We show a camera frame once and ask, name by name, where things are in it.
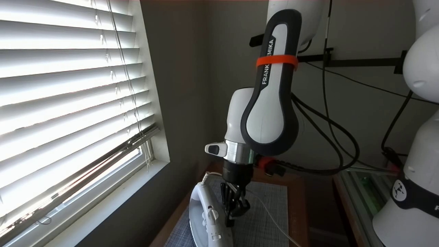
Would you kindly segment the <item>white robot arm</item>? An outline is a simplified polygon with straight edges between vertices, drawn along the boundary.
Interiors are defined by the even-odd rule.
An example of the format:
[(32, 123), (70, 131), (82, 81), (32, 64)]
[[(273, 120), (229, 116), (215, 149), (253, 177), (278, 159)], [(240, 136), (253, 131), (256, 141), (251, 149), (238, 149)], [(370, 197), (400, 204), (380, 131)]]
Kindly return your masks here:
[[(439, 0), (411, 0), (417, 38), (403, 60), (403, 78), (411, 92), (439, 101)], [(229, 104), (222, 142), (204, 147), (223, 159), (223, 204), (227, 221), (245, 214), (256, 155), (279, 155), (297, 136), (290, 85), (297, 48), (316, 31), (322, 0), (268, 0), (256, 81), (237, 89)], [(439, 112), (419, 126), (401, 174), (389, 199), (373, 216), (375, 236), (385, 247), (439, 244)]]

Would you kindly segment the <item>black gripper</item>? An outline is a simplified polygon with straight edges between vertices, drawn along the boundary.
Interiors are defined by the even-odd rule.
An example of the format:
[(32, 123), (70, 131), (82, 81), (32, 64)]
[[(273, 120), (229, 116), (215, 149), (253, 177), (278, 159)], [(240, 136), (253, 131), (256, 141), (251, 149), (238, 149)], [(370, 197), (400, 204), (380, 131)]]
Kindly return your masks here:
[(249, 184), (252, 174), (252, 164), (223, 163), (220, 195), (225, 208), (225, 225), (227, 227), (234, 225), (233, 216), (241, 216), (249, 210), (249, 201), (245, 199), (245, 186)]

